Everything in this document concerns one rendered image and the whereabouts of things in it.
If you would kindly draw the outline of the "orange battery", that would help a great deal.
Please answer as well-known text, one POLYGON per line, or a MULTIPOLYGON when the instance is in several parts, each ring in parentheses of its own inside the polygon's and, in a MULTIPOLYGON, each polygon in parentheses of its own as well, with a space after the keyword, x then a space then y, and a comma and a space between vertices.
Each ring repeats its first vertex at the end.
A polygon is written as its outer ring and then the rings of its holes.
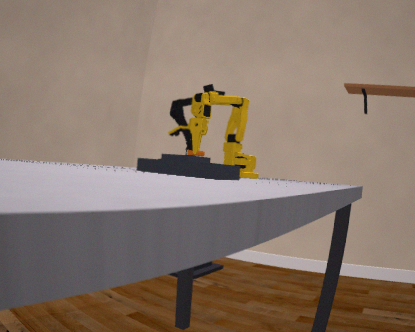
POLYGON ((187 150, 187 155, 193 155, 193 156, 204 156, 205 151, 197 151, 196 155, 194 155, 193 150, 187 150))

